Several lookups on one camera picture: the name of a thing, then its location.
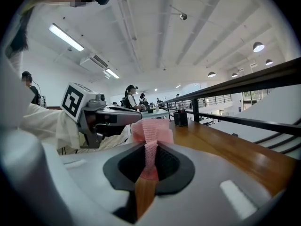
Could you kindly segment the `large black-framed window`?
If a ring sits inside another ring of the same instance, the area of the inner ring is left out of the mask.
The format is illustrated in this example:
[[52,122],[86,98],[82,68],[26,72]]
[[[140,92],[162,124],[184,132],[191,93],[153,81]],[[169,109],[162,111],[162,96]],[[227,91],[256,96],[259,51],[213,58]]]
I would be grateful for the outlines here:
[[260,89],[260,90],[254,90],[254,91],[247,91],[243,92],[243,109],[246,110],[252,105],[258,103],[263,98],[265,98],[268,94],[272,92],[274,88],[271,89]]

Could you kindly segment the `long ceiling light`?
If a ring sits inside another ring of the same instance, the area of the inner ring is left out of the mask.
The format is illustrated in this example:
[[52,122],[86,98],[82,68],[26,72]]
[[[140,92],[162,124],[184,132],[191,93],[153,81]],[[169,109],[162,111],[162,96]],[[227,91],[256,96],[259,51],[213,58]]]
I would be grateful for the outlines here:
[[67,34],[56,24],[51,24],[48,30],[52,32],[54,35],[56,35],[58,38],[68,43],[71,47],[73,47],[77,51],[81,52],[84,50],[84,47],[80,43],[78,43],[74,38],[72,38],[69,34]]
[[119,79],[120,77],[113,72],[111,69],[106,69],[106,72],[108,72],[110,75],[112,75],[114,78]]

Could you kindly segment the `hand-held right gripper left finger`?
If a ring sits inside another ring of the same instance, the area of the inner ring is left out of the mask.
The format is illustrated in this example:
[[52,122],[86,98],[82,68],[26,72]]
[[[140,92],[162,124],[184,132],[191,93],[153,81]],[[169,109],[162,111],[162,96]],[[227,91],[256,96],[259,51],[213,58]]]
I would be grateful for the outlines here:
[[3,136],[3,172],[13,192],[46,226],[133,226],[134,192],[116,190],[103,172],[128,145],[60,156],[31,134]]

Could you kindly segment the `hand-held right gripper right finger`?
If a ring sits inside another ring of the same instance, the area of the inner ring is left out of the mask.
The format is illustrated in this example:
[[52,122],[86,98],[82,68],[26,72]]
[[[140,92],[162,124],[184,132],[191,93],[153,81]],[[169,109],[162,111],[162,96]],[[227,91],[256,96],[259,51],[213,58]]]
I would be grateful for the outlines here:
[[138,226],[258,226],[279,202],[220,156],[159,144],[155,198]]

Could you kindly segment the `white ceiling air conditioner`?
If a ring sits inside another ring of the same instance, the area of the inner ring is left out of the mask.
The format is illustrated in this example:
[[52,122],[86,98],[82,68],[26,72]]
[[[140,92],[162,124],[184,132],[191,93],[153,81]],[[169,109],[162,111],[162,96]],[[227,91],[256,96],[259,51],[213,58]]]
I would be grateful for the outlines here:
[[95,53],[82,58],[79,65],[92,73],[99,73],[109,68],[109,62]]

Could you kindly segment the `person's white sweater torso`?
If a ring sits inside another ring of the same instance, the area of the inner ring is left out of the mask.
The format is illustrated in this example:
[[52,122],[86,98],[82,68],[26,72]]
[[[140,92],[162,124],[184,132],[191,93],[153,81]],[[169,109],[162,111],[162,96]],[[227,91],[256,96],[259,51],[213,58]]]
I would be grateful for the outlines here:
[[27,27],[34,6],[17,11],[0,42],[0,131],[21,129],[38,135],[47,131],[42,119],[49,110],[30,102],[34,93],[21,81]]

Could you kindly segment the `person's left forearm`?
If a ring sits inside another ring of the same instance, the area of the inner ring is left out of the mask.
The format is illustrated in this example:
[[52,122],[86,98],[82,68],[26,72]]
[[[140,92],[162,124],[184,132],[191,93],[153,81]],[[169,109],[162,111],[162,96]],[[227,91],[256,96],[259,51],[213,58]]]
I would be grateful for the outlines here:
[[62,110],[30,104],[19,128],[32,133],[44,144],[53,145],[57,150],[65,146],[80,149],[84,143],[76,122]]

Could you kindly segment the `white desk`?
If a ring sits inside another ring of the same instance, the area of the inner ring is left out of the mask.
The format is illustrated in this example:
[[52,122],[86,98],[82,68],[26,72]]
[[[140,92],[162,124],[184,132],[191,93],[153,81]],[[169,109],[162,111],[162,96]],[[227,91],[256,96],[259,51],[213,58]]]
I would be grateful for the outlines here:
[[141,112],[142,119],[153,119],[153,118],[166,118],[170,119],[169,112],[163,109],[153,110],[152,113],[148,111]]

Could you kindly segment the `black pen holder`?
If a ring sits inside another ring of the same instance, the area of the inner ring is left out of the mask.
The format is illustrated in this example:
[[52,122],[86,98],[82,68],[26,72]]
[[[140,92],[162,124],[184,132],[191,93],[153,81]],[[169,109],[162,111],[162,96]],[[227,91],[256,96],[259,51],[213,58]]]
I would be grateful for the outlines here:
[[188,125],[187,113],[184,109],[174,112],[173,116],[174,116],[174,124],[176,126],[182,127]]

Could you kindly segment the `pink cloth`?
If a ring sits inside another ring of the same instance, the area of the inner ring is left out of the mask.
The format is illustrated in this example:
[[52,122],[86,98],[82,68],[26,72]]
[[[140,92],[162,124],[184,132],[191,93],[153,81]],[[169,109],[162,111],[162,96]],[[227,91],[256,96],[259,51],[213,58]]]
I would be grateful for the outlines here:
[[173,132],[168,119],[142,119],[131,125],[131,133],[135,142],[144,142],[145,167],[140,177],[158,181],[158,170],[155,166],[158,142],[172,144]]

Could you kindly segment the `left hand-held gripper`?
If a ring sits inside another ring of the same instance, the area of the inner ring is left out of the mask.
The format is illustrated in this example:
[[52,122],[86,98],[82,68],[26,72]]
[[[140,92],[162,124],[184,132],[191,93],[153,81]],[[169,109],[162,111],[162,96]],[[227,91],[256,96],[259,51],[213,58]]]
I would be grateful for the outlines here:
[[[82,148],[97,149],[103,136],[120,135],[125,125],[112,126],[109,124],[133,124],[142,119],[138,111],[120,106],[107,106],[104,94],[94,92],[89,88],[70,82],[66,88],[61,109],[75,121],[80,133],[86,140]],[[96,115],[93,129],[87,122],[87,114]]]

